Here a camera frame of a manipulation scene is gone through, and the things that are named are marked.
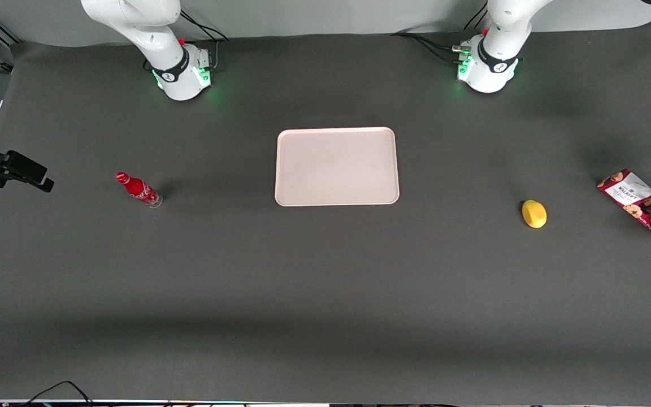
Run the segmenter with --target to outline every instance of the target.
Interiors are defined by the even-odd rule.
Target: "lemon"
[[[544,205],[531,199],[524,202],[522,216],[527,225],[535,228],[542,227],[547,222],[547,210],[544,209]]]

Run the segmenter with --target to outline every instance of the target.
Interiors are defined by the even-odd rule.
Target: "wire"
[[[184,18],[185,20],[187,20],[187,21],[190,21],[192,24],[196,25],[197,28],[201,29],[205,34],[207,34],[207,36],[209,36],[210,38],[212,38],[213,41],[215,41],[215,42],[218,41],[217,39],[215,39],[214,36],[212,36],[212,34],[210,34],[210,31],[207,31],[206,29],[204,29],[204,28],[203,28],[199,23],[196,23],[196,21],[192,20],[189,16],[186,16],[185,13],[183,13],[183,18]]]
[[[218,58],[218,48],[219,48],[220,41],[215,41],[215,63],[212,64],[212,67],[210,69],[214,70],[215,68],[218,67],[218,63],[220,62],[220,59]]]
[[[485,17],[488,13],[489,13],[489,11],[486,10],[486,12],[483,13],[483,15],[481,15],[481,18],[479,19],[479,21],[476,21],[476,24],[474,25],[474,28],[478,28],[479,23],[481,23],[481,20],[484,20],[484,17]]]
[[[423,42],[418,38],[416,38],[416,41],[418,41],[419,44],[421,44],[424,48],[426,48],[429,52],[431,52],[431,54],[433,54],[434,57],[439,58],[439,59],[441,59],[441,61],[444,61],[444,62],[449,62],[449,63],[452,62],[451,59],[449,59],[449,58],[447,58],[445,56],[442,56],[441,54],[437,53],[435,49],[429,47],[426,42]]]
[[[197,21],[194,20],[194,18],[189,16],[188,13],[186,13],[185,11],[180,11],[180,13],[181,13],[181,15],[183,15],[185,20],[190,21],[192,24],[198,26],[201,30],[203,30],[203,31],[205,31],[205,30],[214,31],[215,33],[219,34],[219,36],[222,37],[225,41],[230,41],[230,38],[227,38],[227,36],[225,36],[225,34],[222,34],[220,31],[215,30],[215,28],[208,27],[206,25],[202,25],[201,23],[198,23]],[[212,38],[213,41],[216,41],[216,39],[214,39],[211,34],[208,33],[208,35],[210,36],[210,38]]]
[[[471,24],[471,21],[474,21],[474,18],[476,18],[478,15],[480,15],[480,14],[481,14],[481,11],[484,11],[484,8],[486,8],[486,4],[487,4],[487,3],[488,3],[488,2],[484,2],[484,5],[481,6],[481,8],[479,8],[478,11],[476,11],[476,14],[471,18],[471,20],[469,20],[468,23],[466,23],[466,25],[463,26],[463,30],[462,30],[462,31],[466,31],[466,29],[468,28],[468,25]]]
[[[62,384],[69,384],[70,386],[74,387],[75,390],[76,390],[77,392],[79,392],[79,394],[82,396],[82,398],[85,399],[85,402],[87,402],[87,406],[88,406],[88,407],[92,407],[92,399],[90,399],[90,397],[88,397],[88,396],[85,394],[85,392],[83,392],[82,389],[80,389],[80,387],[77,387],[77,384],[74,384],[74,383],[70,382],[69,380],[65,380],[65,381],[59,382],[59,383],[55,384],[54,386],[49,387],[49,389],[46,389],[45,391],[38,392],[36,395],[34,395],[34,397],[32,397],[31,399],[29,399],[28,402],[25,402],[24,405],[29,405],[29,404],[31,404],[34,400],[39,399],[39,396],[42,396],[42,395],[43,395],[44,393],[46,393],[47,391],[51,391],[51,389],[54,389],[54,388],[57,387],[57,386],[61,386]]]
[[[434,46],[435,48],[438,48],[438,49],[450,49],[450,47],[443,46],[441,44],[437,44],[437,43],[431,41],[428,38],[424,38],[423,36],[419,36],[418,34],[413,34],[413,33],[393,33],[393,34],[391,34],[391,36],[413,38],[413,39],[416,40],[416,42],[421,44],[421,46],[426,48],[427,51],[431,52],[431,54],[433,54],[434,57],[439,58],[439,59],[441,59],[441,61],[444,61],[444,62],[449,62],[449,63],[452,62],[451,59],[437,53],[436,49],[431,48],[429,45]]]
[[[445,45],[442,45],[442,44],[438,44],[438,43],[436,43],[434,41],[431,41],[430,39],[428,39],[428,38],[426,38],[424,36],[419,36],[418,34],[413,34],[413,33],[393,33],[393,34],[391,34],[391,36],[408,37],[408,38],[413,38],[413,39],[416,39],[416,40],[421,40],[421,41],[424,41],[424,42],[426,42],[426,43],[430,44],[431,46],[433,46],[435,48],[438,48],[438,49],[449,49],[450,50],[452,48],[450,46],[445,46]]]

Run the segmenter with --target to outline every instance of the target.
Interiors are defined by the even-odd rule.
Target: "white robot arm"
[[[485,36],[479,34],[460,46],[462,66],[457,79],[483,93],[493,93],[514,77],[517,56],[532,33],[532,17],[552,0],[488,0],[492,22]]]
[[[181,44],[168,24],[179,18],[179,0],[82,0],[92,20],[114,29],[142,51],[158,86],[170,98],[194,98],[210,86],[210,54]]]

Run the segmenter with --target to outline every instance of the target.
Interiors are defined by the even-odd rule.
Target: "coca-cola bottle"
[[[116,178],[117,182],[124,185],[124,189],[127,190],[129,195],[150,206],[150,208],[157,208],[162,204],[162,196],[140,178],[130,177],[124,172],[118,172]]]

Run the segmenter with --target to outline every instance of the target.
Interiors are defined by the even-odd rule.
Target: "cookie package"
[[[628,169],[597,184],[597,188],[651,231],[651,187]]]

